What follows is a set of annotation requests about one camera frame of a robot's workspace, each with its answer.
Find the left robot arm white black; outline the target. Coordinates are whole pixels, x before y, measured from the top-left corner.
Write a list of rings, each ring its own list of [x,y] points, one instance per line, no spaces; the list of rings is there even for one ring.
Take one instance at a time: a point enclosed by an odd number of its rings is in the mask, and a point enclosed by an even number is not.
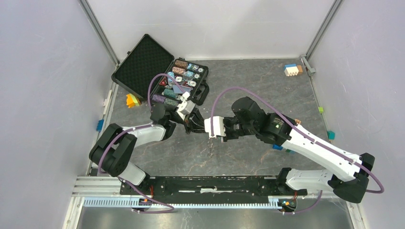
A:
[[[205,132],[204,118],[191,101],[177,107],[154,104],[150,119],[148,124],[132,127],[110,124],[89,153],[100,173],[132,183],[133,190],[141,195],[149,191],[150,181],[145,171],[130,162],[136,147],[170,138],[177,124],[183,125],[187,134]]]

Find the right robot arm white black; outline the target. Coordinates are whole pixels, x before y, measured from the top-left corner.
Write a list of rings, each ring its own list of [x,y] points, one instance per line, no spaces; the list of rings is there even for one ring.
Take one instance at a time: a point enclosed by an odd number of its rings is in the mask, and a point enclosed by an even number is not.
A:
[[[223,119],[224,140],[254,135],[260,141],[291,150],[321,165],[321,170],[283,168],[276,178],[282,195],[294,191],[331,191],[341,199],[360,203],[369,184],[375,158],[371,154],[350,153],[311,134],[302,125],[277,113],[266,113],[250,97],[231,107],[234,116]]]

